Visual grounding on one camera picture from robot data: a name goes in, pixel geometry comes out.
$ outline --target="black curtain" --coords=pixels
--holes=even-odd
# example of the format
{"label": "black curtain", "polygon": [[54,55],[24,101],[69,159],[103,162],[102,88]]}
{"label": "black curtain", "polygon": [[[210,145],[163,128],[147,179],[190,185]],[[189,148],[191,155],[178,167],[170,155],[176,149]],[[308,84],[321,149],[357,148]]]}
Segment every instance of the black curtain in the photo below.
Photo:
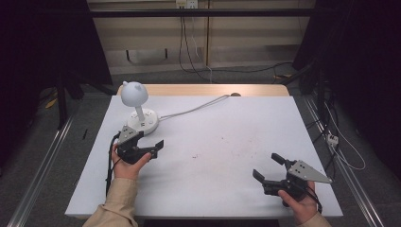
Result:
{"label": "black curtain", "polygon": [[[341,106],[351,115],[377,157],[401,179],[401,15],[398,1],[349,0],[339,38],[322,67]],[[322,24],[312,23],[295,64],[313,58]]]}
{"label": "black curtain", "polygon": [[55,87],[60,75],[70,93],[84,80],[112,84],[92,18],[38,14],[37,9],[89,11],[86,0],[1,1],[0,119],[7,149],[1,149],[0,165],[33,119],[40,91]]}

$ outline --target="white table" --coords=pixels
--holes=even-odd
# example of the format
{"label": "white table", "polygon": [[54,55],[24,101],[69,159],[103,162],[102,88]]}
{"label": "white table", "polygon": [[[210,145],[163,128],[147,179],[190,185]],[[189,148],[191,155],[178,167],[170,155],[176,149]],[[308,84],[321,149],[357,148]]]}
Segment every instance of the white table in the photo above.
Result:
{"label": "white table", "polygon": [[[197,107],[215,96],[150,96],[144,108],[159,116]],[[88,218],[105,201],[108,149],[132,108],[113,96],[95,144],[65,212]],[[280,218],[281,199],[266,196],[253,169],[267,180],[285,179],[270,156],[303,160],[323,173],[291,96],[229,97],[213,106],[160,122],[139,147],[165,147],[142,170],[135,201],[138,218]],[[330,184],[316,183],[323,215],[342,216]]]}

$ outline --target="hand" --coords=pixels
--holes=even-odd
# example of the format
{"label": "hand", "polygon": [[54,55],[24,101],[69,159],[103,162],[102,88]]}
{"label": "hand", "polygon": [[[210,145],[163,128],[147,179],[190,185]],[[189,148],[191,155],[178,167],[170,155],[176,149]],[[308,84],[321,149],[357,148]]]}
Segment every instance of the hand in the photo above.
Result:
{"label": "hand", "polygon": [[150,160],[151,154],[146,153],[138,162],[136,162],[134,165],[131,165],[123,160],[120,160],[120,157],[115,152],[116,149],[117,145],[113,145],[112,160],[114,164],[114,177],[137,180],[139,170],[141,170],[141,168]]}
{"label": "hand", "polygon": [[[312,190],[315,190],[314,182],[307,182],[307,185],[312,188]],[[297,225],[309,221],[318,212],[317,203],[309,196],[305,196],[301,201],[296,201],[284,190],[279,190],[278,195],[294,211],[295,223]]]}

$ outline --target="white cable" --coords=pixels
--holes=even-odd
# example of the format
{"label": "white cable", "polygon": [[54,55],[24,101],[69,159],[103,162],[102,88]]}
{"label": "white cable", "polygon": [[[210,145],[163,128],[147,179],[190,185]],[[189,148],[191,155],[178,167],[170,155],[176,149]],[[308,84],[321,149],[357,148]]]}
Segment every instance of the white cable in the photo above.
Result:
{"label": "white cable", "polygon": [[[191,35],[191,38],[192,38],[192,41],[194,42],[194,45],[195,45],[195,54],[197,54],[197,57],[198,57],[198,59],[200,61],[203,61],[201,59],[200,55],[198,54],[198,46],[197,46],[197,42],[195,41],[195,38],[194,38],[194,33],[195,33],[195,21],[194,21],[194,18],[192,17],[192,35]],[[210,83],[213,83],[213,71],[212,71],[211,68],[209,68],[209,66],[207,66],[207,65],[205,65],[205,66],[206,66],[206,68],[208,68],[210,70],[209,80],[210,80]]]}
{"label": "white cable", "polygon": [[355,169],[355,170],[363,170],[363,169],[365,169],[366,163],[365,163],[365,160],[363,159],[362,155],[360,155],[360,153],[357,151],[357,149],[356,149],[356,148],[345,138],[345,136],[341,133],[339,127],[337,127],[337,123],[336,123],[336,121],[334,120],[333,115],[332,115],[331,112],[330,112],[330,109],[328,108],[328,106],[327,106],[327,104],[326,104],[325,102],[324,102],[324,106],[326,107],[328,113],[330,114],[331,120],[333,121],[334,126],[336,127],[336,129],[339,131],[339,134],[341,135],[341,137],[351,146],[351,148],[354,149],[354,151],[357,153],[357,155],[358,155],[358,156],[360,157],[360,159],[362,160],[363,167],[355,167],[355,166],[352,166],[352,165],[349,164],[347,161],[345,161],[345,159],[344,159],[341,155],[339,155],[339,154],[337,153],[337,151],[333,148],[334,152],[339,156],[340,160],[342,160],[342,161],[343,161],[345,164],[347,164],[349,167],[351,167],[351,168],[353,168],[353,169]]}
{"label": "white cable", "polygon": [[188,113],[191,113],[191,112],[200,110],[200,109],[205,108],[205,107],[207,107],[207,106],[210,106],[210,105],[213,105],[213,104],[215,104],[215,103],[218,103],[218,102],[220,102],[220,101],[226,99],[227,97],[229,97],[229,95],[220,96],[220,97],[218,97],[218,98],[215,98],[215,99],[213,99],[213,100],[211,100],[211,101],[209,101],[209,102],[206,102],[206,103],[200,105],[199,107],[196,107],[196,108],[191,109],[191,110],[189,110],[189,111],[185,111],[185,112],[181,112],[181,113],[173,113],[173,114],[161,116],[161,117],[159,118],[159,120],[162,121],[162,120],[166,120],[166,119],[168,119],[168,118],[174,117],[174,116],[178,116],[178,115],[182,115],[182,114],[188,114]]}

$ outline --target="sleeve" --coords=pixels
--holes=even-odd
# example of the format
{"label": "sleeve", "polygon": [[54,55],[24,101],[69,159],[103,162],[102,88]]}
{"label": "sleeve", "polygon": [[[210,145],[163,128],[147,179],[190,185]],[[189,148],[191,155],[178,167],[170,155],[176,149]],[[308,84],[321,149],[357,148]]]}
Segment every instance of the sleeve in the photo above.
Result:
{"label": "sleeve", "polygon": [[305,222],[298,227],[331,227],[330,223],[321,215],[321,213],[316,213],[309,221]]}
{"label": "sleeve", "polygon": [[137,193],[136,181],[115,178],[110,185],[106,202],[99,205],[83,227],[92,226],[133,226],[138,224],[133,219],[133,203]]}

